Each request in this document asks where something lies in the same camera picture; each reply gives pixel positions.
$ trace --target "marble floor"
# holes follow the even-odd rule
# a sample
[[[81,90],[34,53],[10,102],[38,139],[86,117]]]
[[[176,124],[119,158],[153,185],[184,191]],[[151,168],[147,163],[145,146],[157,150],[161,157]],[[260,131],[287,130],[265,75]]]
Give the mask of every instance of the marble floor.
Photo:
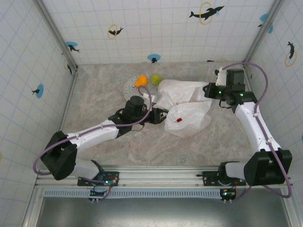
[[[63,132],[71,133],[106,120],[125,106],[124,83],[137,74],[160,74],[164,79],[215,82],[214,69],[230,62],[178,62],[84,65],[79,69]],[[146,124],[115,140],[98,144],[82,154],[102,165],[201,166],[223,161],[247,161],[252,150],[246,132],[231,110],[213,101],[210,125],[182,139],[164,130],[164,123]]]

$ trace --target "yellow-green ball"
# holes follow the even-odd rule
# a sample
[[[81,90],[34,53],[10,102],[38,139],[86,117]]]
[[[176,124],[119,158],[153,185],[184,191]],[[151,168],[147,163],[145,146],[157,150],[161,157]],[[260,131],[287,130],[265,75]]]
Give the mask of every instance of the yellow-green ball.
[[[158,85],[162,81],[162,77],[159,74],[153,74],[151,75],[151,83],[153,85]]]

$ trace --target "yellow ring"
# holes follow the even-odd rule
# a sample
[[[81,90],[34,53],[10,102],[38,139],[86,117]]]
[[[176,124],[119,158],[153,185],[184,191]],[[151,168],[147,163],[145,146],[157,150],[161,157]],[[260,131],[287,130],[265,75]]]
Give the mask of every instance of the yellow ring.
[[[113,26],[115,26],[116,27],[116,32],[115,32],[115,36],[113,37],[113,38],[111,38],[111,37],[109,37],[109,30],[113,27]],[[109,27],[109,29],[108,29],[108,31],[107,31],[107,36],[108,36],[108,38],[109,39],[114,39],[116,36],[117,36],[117,32],[118,32],[118,26],[116,25],[116,24],[113,24],[111,27]]]
[[[290,65],[288,65],[287,64],[287,58],[288,58],[288,56],[290,55],[290,52],[288,52],[288,54],[286,55],[286,58],[285,58],[285,66],[286,67],[290,67],[290,66],[292,66],[294,63],[295,63],[295,61],[297,60],[297,52],[296,51],[294,51],[294,53],[295,53],[295,58],[294,58],[294,62],[293,63],[291,63]]]
[[[67,66],[66,66],[67,64],[66,64],[66,59],[64,59],[64,63],[63,63],[63,66],[64,66],[64,68],[67,70],[68,68],[67,68]]]
[[[202,20],[201,20],[201,10],[202,10],[202,7],[203,7],[205,4],[208,4],[208,5],[212,6],[212,4],[210,4],[208,1],[204,2],[204,3],[201,5],[201,7],[200,7],[199,18],[200,18],[200,23],[201,23],[202,25],[208,25],[208,24],[212,21],[212,19],[213,19],[213,16],[211,16],[211,17],[210,17],[210,20],[209,20],[207,23],[203,23],[203,22],[202,22]]]

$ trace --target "white tiled wall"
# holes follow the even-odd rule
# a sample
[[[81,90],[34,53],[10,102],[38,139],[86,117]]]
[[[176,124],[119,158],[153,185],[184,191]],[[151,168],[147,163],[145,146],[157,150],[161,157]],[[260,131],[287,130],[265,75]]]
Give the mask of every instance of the white tiled wall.
[[[0,0],[0,226],[20,226],[33,160],[58,129],[71,75],[32,0]],[[39,84],[44,93],[32,95]]]
[[[297,197],[297,207],[303,210],[303,1],[288,0],[274,21],[274,30],[267,34],[252,62],[265,69],[269,89],[261,111],[278,143],[293,154],[290,168]],[[293,43],[294,56],[288,61]],[[260,97],[265,87],[262,73],[252,70],[251,83]]]
[[[274,0],[210,0],[202,13],[210,7],[224,8],[202,25],[189,16],[191,11],[199,14],[204,2],[44,0],[65,41],[78,44],[80,53],[72,51],[78,64],[151,62],[150,54],[159,54],[161,62],[241,61],[260,30],[260,17]],[[123,30],[109,39],[113,24]]]

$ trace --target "gray floor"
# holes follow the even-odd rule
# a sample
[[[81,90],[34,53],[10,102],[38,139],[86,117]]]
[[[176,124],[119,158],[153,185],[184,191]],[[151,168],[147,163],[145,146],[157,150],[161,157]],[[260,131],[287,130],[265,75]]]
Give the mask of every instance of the gray floor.
[[[240,201],[45,198],[38,227],[288,227],[282,199],[252,189]]]
[[[64,133],[76,132],[103,122],[125,106],[124,83],[137,74],[160,74],[164,79],[215,82],[214,69],[228,62],[107,64],[82,66],[79,70]],[[160,125],[146,124],[103,142],[80,155],[107,165],[196,166],[223,161],[247,161],[252,150],[246,132],[231,110],[213,101],[210,125],[201,133],[181,139]]]

